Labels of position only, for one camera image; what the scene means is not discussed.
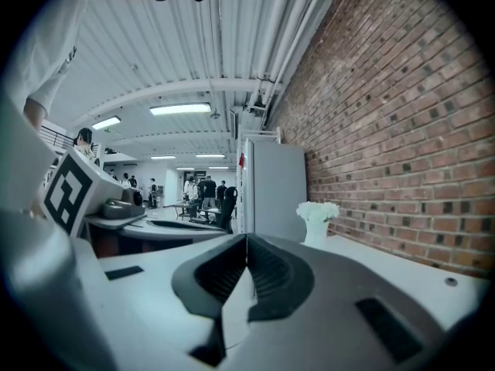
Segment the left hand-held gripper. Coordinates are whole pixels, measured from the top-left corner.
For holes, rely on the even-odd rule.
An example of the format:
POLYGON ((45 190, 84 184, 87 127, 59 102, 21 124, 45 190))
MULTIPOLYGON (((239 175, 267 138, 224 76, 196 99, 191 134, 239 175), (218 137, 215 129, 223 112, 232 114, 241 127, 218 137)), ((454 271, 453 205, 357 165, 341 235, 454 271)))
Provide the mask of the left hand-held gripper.
MULTIPOLYGON (((86 216, 128 220, 145 215, 142 194, 125 187, 74 148, 68 149, 49 182, 41 208, 47 219, 72 237, 86 216)), ((139 240, 200 242, 227 235, 217 226, 176 220, 138 221, 121 229, 123 237, 139 240)))

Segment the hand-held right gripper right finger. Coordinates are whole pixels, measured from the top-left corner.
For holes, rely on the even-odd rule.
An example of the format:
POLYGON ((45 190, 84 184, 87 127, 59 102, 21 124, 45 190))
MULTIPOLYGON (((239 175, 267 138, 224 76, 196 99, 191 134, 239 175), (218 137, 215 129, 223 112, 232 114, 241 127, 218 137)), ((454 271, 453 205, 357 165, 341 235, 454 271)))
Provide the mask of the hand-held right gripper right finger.
POLYGON ((288 317, 250 322, 229 370, 417 370, 446 336, 416 300, 355 260, 274 237, 247 240, 293 259, 298 284, 307 265, 313 286, 288 317))

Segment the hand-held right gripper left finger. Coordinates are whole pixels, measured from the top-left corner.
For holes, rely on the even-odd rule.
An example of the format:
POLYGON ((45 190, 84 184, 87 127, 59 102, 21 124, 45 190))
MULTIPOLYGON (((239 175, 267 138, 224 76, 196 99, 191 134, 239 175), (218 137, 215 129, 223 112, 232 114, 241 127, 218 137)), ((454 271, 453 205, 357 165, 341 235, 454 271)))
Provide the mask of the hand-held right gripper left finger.
POLYGON ((246 370, 245 236, 97 260, 119 370, 246 370))

